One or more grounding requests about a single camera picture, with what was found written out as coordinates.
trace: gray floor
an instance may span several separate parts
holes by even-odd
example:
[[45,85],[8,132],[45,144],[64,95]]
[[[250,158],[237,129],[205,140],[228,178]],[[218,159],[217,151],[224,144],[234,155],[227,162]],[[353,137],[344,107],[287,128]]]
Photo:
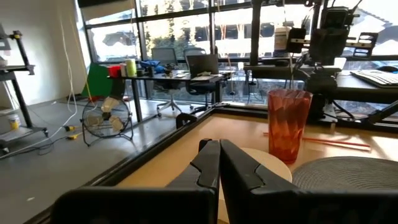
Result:
[[[155,114],[157,103],[142,100],[143,116]],[[189,106],[181,106],[181,109],[187,112]],[[70,120],[70,125],[79,125],[82,110],[83,106],[78,106],[78,113]],[[48,127],[50,135],[72,115],[65,103],[43,105],[30,109],[29,113],[36,126]],[[62,193],[87,183],[128,155],[142,152],[144,146],[154,143],[157,137],[175,128],[174,117],[178,113],[168,109],[162,114],[161,118],[154,118],[135,128],[133,141],[112,138],[87,147],[80,136],[74,141],[56,142],[53,151],[44,156],[33,151],[0,160],[1,223],[27,221],[50,206]],[[61,130],[53,139],[65,135],[65,131]],[[43,139],[42,133],[35,133],[18,141],[11,151]]]

